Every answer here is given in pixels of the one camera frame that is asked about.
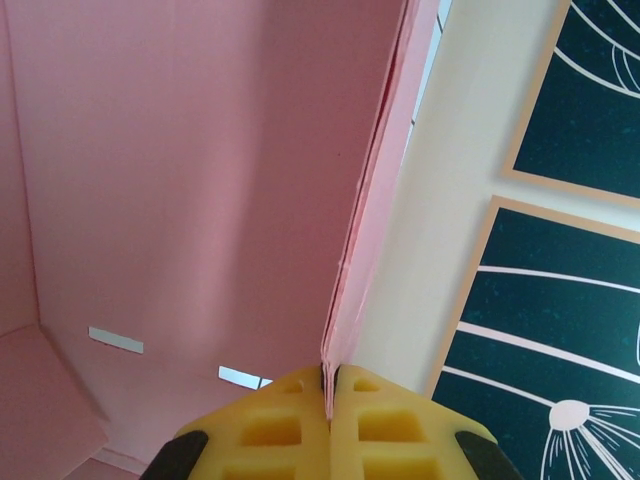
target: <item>square hole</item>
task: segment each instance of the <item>square hole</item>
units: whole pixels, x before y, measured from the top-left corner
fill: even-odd
[[[294,467],[227,467],[223,480],[295,480]]]
[[[358,417],[361,442],[426,442],[420,422],[410,410],[369,410]]]
[[[263,414],[249,421],[240,444],[245,447],[271,447],[302,443],[300,419],[279,413]]]
[[[364,480],[443,480],[435,459],[365,458]]]

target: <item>cardboard flap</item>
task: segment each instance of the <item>cardboard flap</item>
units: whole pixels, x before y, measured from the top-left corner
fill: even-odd
[[[357,345],[437,11],[437,0],[409,0],[399,19],[387,85],[322,341],[328,418],[333,410],[335,371],[341,363],[349,362]]]

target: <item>black rubber pad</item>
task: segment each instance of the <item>black rubber pad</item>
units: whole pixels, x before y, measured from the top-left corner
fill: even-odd
[[[140,480],[188,480],[208,441],[205,432],[196,430],[165,443]]]
[[[524,480],[500,447],[471,432],[456,433],[458,445],[478,480]]]

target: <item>pink cardboard box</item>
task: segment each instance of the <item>pink cardboard box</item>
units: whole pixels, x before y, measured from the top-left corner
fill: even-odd
[[[0,3],[7,478],[134,478],[219,366],[348,359],[436,9]]]

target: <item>white line pattern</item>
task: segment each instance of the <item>white line pattern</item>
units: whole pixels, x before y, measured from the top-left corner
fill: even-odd
[[[607,0],[607,3],[609,3],[609,5],[611,5],[611,7],[616,11],[616,13],[618,15],[620,15],[622,17],[622,19],[627,22],[629,24],[629,26],[631,28],[633,28],[636,32],[640,33],[640,27],[638,25],[636,25],[634,23],[633,20],[631,20],[631,18],[629,18],[629,16],[624,13],[624,10],[622,10],[617,4],[616,2],[614,2],[613,0]]]
[[[591,478],[593,462],[596,459],[606,467],[615,480],[640,479],[640,471],[634,469],[633,464],[627,463],[637,462],[637,459],[640,458],[640,445],[634,441],[634,438],[640,438],[640,434],[622,428],[612,423],[612,420],[605,421],[595,416],[604,409],[614,413],[614,417],[615,414],[620,414],[625,417],[631,415],[636,419],[640,419],[640,409],[613,405],[586,405],[575,400],[553,403],[524,390],[464,370],[445,366],[442,371],[534,400],[551,409],[549,415],[550,429],[542,452],[540,480],[564,478],[560,475],[566,473],[567,470],[571,480],[588,480]],[[566,410],[567,406],[571,407],[572,405],[588,407],[585,410],[584,417],[580,417],[580,413],[576,416],[575,411]],[[567,417],[571,417],[571,415],[574,415],[573,421],[577,420],[574,425],[567,428],[554,425],[552,420],[554,416],[564,420]],[[610,434],[615,435],[619,441],[615,440]],[[627,451],[630,457],[625,457],[619,450],[620,442],[638,452],[629,453]]]
[[[582,18],[582,20],[584,20],[584,22],[587,25],[589,25],[591,27],[591,29],[594,32],[596,32],[598,35],[600,35],[603,39],[605,39],[607,42],[609,42],[611,45],[615,46],[619,50],[622,50],[623,52],[626,52],[627,54],[631,55],[636,60],[640,60],[640,55],[638,55],[637,53],[635,53],[632,50],[629,50],[624,45],[619,44],[613,38],[611,38],[609,35],[607,35],[604,31],[602,31],[602,29],[600,29],[600,27],[598,27],[595,23],[593,23],[591,21],[591,19],[582,10],[580,10],[578,8],[578,6],[574,2],[571,2],[571,8],[573,8],[575,10],[575,12],[578,15],[580,15],[580,18]]]
[[[629,90],[629,87],[624,83],[622,77],[620,76],[620,72],[618,71],[618,63],[616,62],[616,46],[611,46],[611,62],[613,63],[613,69],[616,71],[616,77],[618,77],[618,82],[622,85],[622,88],[625,90]]]
[[[470,333],[472,335],[477,335],[479,337],[489,338],[497,342],[506,343],[508,345],[525,348],[533,352],[542,353],[543,355],[549,355],[550,357],[566,360],[568,362],[575,363],[576,365],[582,365],[583,367],[597,370],[599,372],[622,378],[623,380],[628,380],[640,385],[639,375],[635,375],[633,373],[627,372],[626,370],[612,367],[611,365],[607,365],[606,363],[598,362],[581,355],[576,355],[575,353],[565,352],[564,350],[550,347],[549,345],[545,345],[543,343],[534,342],[533,340],[528,340],[516,335],[493,330],[491,328],[481,327],[479,325],[474,325],[465,321],[461,321],[460,323],[458,323],[458,330],[461,332]]]
[[[624,60],[624,66],[627,69],[627,73],[629,74],[629,77],[631,78],[633,85],[636,87],[636,90],[640,90],[640,86],[638,85],[638,82],[636,82],[636,78],[633,76],[633,73],[631,73],[631,69],[629,68],[629,62],[627,61],[627,54],[624,52],[622,53],[622,59]]]
[[[627,95],[629,97],[633,97],[633,98],[640,98],[640,93],[638,92],[632,92],[631,90],[627,90],[625,88],[620,87],[619,85],[616,85],[615,83],[611,83],[607,80],[604,80],[603,78],[598,77],[597,75],[594,75],[593,73],[591,73],[589,70],[581,67],[580,65],[578,65],[576,62],[574,62],[573,60],[571,60],[562,50],[560,50],[558,47],[555,47],[553,52],[558,55],[558,57],[560,57],[567,65],[569,65],[571,68],[573,68],[576,72],[580,73],[581,75],[585,76],[586,78],[588,78],[591,81],[594,81],[596,83],[599,83],[600,85],[602,85],[603,87],[606,87],[610,90],[613,90],[615,92],[618,93],[622,93],[624,95]]]
[[[602,280],[595,280],[593,278],[577,277],[575,275],[565,275],[562,273],[545,272],[541,270],[529,270],[526,268],[513,268],[513,267],[494,267],[487,265],[480,265],[478,272],[487,273],[503,273],[509,275],[524,275],[530,277],[543,277],[553,278],[556,280],[566,280],[569,282],[586,283],[589,285],[597,285],[599,287],[613,288],[614,290],[622,290],[625,292],[640,294],[640,288],[630,287],[628,285],[621,285],[618,283],[603,282]],[[638,322],[638,332],[636,334],[636,363],[640,366],[640,322]]]

